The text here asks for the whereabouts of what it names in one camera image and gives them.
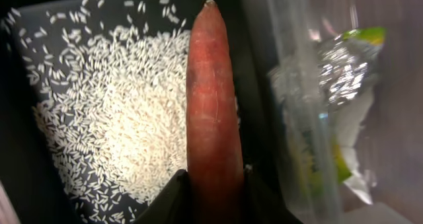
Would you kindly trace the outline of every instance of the plastic bin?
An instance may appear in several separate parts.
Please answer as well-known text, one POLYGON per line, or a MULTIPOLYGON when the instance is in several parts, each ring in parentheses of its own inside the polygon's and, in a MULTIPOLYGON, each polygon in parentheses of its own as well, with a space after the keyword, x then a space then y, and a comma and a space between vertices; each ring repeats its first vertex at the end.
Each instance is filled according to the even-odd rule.
MULTIPOLYGON (((366 206, 336 179, 336 154, 331 149, 336 131, 328 124, 331 114, 319 91, 313 40, 373 26, 386 28, 387 37, 377 62, 379 82, 371 88, 371 106, 354 137, 359 171, 374 204, 385 204, 403 220, 423 222, 422 17, 417 13, 421 4, 421 0, 243 0, 259 81, 263 87, 278 83, 267 103, 279 137, 275 160, 282 194, 288 209, 304 223, 348 223, 351 215, 345 213, 366 206), (267 5, 254 3, 263 1, 267 5), (275 67, 282 76, 269 81, 275 67), (286 137, 281 135, 284 126, 286 137), (313 175, 308 173, 309 163, 315 165, 313 175)), ((262 88, 263 93, 271 90, 262 88)), ((371 215, 368 218, 362 221, 377 222, 371 215)))

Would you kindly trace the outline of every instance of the red carrot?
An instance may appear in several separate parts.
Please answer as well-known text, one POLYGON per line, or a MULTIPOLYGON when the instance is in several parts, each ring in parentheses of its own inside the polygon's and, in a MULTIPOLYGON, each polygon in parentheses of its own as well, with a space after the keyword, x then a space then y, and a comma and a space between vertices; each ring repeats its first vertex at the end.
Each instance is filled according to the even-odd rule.
POLYGON ((186 97, 195 221, 237 222, 243 158, 226 27, 214 1, 204 5, 191 31, 186 97))

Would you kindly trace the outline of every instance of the shiny wrapper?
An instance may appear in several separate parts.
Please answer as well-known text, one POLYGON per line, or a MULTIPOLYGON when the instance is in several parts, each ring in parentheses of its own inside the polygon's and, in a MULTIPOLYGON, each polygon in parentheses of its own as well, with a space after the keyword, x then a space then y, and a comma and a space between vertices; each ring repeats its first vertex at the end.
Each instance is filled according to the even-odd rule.
POLYGON ((331 110, 348 104, 373 84, 375 59, 382 49, 383 38, 384 31, 375 35, 374 29, 353 30, 318 44, 319 83, 331 110))

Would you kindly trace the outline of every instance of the foil wrapper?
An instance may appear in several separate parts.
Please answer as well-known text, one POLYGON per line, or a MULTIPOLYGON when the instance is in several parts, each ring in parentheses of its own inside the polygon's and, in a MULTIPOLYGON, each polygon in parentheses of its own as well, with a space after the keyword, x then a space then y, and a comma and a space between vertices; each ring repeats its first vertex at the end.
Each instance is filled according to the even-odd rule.
POLYGON ((339 36, 317 45, 319 83, 330 110, 353 100, 375 82, 375 59, 382 43, 339 36))

